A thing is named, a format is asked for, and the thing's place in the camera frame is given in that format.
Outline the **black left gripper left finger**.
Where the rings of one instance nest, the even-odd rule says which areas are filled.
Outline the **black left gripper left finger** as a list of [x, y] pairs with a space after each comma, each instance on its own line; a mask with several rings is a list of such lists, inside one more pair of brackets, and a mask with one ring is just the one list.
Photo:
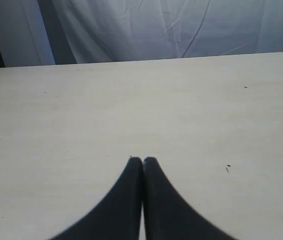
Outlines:
[[142, 160], [129, 158], [118, 180], [84, 217], [54, 240], [138, 240], [142, 211]]

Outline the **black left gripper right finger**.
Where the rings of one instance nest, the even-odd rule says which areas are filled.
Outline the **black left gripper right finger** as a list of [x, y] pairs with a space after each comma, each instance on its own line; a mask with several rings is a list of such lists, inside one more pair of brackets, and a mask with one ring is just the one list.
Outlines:
[[143, 161], [147, 240], [232, 240], [197, 213], [170, 183], [155, 157]]

